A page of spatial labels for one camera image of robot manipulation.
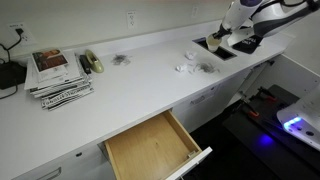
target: open drawer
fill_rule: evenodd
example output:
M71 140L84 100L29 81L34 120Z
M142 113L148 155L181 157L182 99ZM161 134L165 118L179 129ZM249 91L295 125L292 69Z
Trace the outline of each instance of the open drawer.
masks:
M118 180L177 179L212 151L202 151L170 111L108 139L105 146Z

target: drawer handle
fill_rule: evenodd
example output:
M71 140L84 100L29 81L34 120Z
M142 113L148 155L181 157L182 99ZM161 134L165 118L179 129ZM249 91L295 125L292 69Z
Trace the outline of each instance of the drawer handle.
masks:
M202 102L202 101L205 100L205 99L206 99L206 97L201 96L200 98L191 101L191 104L192 104L192 105L198 104L198 103Z
M46 176L48 176L48 175L50 175L50 174L52 174L52 173L54 173L54 172L56 172L56 171L57 171L57 173L54 174L53 176L51 176L51 177L49 177L49 178L47 178L47 179L45 178ZM62 172L62 169L61 169L61 167L59 167L58 169L56 169L56 170L54 170L54 171L52 171L52 172L49 172L48 174L42 176L41 178L38 178L37 180L44 180L44 179L46 179L46 180L51 180L51 179L54 179L54 178L60 176L61 172Z

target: white countertop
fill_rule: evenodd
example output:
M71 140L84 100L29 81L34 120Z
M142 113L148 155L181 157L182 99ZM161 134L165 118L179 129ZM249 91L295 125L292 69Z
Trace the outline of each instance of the white countertop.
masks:
M237 57L222 61L191 41L206 35L118 52L129 56L127 66L114 66L114 53L97 53L105 72L93 73L95 92L52 112L42 110L39 99L20 85L16 95L0 101L0 179L17 177L75 149L100 143L285 50L264 40L250 56L227 48ZM196 51L196 60L187 60L186 50ZM174 70L197 62L210 62L220 72Z

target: electrical outlet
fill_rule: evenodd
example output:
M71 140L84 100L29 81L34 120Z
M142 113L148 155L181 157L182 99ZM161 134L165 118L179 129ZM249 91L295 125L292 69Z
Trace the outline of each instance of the electrical outlet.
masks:
M27 46L27 45L32 45L37 43L37 41L31 34L25 22L11 23L11 24L7 24L7 26L11 34L16 38L16 40L19 40L19 35L16 32L16 29L21 28L23 30L23 33L21 34L21 42L20 42L22 46Z
M197 17L197 15L198 15L198 10L199 10L199 7L198 7L198 6L193 6L192 12L191 12L191 18L196 18L196 17Z
M127 12L127 23L128 23L128 29L137 28L137 13L136 13L136 11L128 11Z

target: black floor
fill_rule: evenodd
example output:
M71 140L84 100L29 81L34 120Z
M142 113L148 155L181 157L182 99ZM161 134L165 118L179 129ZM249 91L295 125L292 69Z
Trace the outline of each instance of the black floor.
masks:
M222 123L230 116L235 106L237 106L236 103L191 133L201 149L210 146L213 151L202 163L183 177L185 180L278 179L223 127Z

